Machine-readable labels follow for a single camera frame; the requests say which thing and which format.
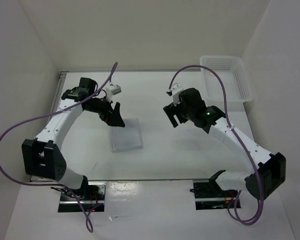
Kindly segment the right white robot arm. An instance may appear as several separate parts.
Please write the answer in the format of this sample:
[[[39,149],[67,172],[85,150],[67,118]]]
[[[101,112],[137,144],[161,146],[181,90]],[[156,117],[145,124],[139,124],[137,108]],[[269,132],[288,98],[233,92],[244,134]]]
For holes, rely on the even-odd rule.
[[[223,143],[233,154],[243,160],[246,171],[219,170],[209,180],[209,192],[221,196],[227,190],[247,191],[257,200],[267,199],[286,180],[286,158],[271,153],[251,140],[233,123],[228,123],[225,113],[217,106],[207,106],[195,88],[183,89],[176,85],[167,94],[172,103],[163,111],[172,123],[191,121],[196,127]]]

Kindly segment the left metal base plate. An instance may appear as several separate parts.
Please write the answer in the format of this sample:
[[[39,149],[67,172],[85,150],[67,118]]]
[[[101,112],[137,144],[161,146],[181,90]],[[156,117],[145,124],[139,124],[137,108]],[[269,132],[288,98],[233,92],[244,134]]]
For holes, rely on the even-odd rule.
[[[92,212],[103,212],[105,209],[106,186],[105,181],[89,181],[88,187],[85,190],[72,189],[72,191],[79,199],[86,213],[90,210]],[[51,186],[50,188],[60,193],[59,213],[76,213],[82,211],[74,195],[64,187]]]

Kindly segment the white skirt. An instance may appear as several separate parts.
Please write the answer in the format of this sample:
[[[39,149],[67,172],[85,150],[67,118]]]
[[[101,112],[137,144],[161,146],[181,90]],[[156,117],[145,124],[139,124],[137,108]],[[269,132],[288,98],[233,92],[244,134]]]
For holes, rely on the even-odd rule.
[[[123,120],[125,127],[112,126],[109,132],[110,150],[122,153],[143,148],[142,134],[137,118]]]

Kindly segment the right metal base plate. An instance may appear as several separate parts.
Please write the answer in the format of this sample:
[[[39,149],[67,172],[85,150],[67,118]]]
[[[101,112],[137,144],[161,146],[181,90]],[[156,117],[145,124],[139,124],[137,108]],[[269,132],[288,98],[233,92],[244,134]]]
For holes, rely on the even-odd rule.
[[[189,191],[194,195],[196,210],[227,209],[238,195],[237,190],[222,190],[208,179],[193,181]]]

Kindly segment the metal base plate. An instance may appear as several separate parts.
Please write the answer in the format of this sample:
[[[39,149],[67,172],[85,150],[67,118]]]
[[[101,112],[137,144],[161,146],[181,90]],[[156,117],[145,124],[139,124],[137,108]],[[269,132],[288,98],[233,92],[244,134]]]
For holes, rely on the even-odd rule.
[[[237,190],[222,190],[208,179],[193,181],[189,191],[194,195],[196,210],[227,209],[238,195]]]
[[[103,212],[105,209],[106,186],[105,181],[89,181],[88,187],[85,190],[72,189],[72,191],[79,199],[86,213],[90,210],[92,212]],[[64,187],[51,186],[50,188],[60,193],[59,213],[76,213],[82,211],[74,195]]]

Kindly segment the white perforated plastic basket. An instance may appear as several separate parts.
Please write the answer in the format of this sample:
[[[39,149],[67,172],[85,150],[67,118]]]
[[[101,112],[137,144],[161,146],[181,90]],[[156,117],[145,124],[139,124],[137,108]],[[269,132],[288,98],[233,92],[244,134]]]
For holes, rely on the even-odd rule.
[[[231,103],[245,103],[253,100],[251,79],[241,58],[227,55],[204,55],[199,59],[202,66],[213,70],[222,80],[226,99]],[[224,100],[220,82],[213,73],[201,69],[207,99]]]

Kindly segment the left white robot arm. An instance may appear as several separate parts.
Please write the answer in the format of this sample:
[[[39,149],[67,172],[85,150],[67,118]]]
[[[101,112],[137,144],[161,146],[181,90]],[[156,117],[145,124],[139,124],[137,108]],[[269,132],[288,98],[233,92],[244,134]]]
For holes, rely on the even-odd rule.
[[[88,178],[71,170],[61,149],[63,141],[76,119],[84,112],[92,112],[110,127],[125,127],[120,114],[120,103],[112,106],[112,97],[122,90],[110,83],[105,96],[95,95],[97,82],[82,77],[79,85],[66,90],[59,103],[60,114],[54,115],[45,128],[34,138],[25,139],[21,145],[24,168],[27,175],[49,179],[71,189],[78,200],[97,195],[99,188],[90,185]]]

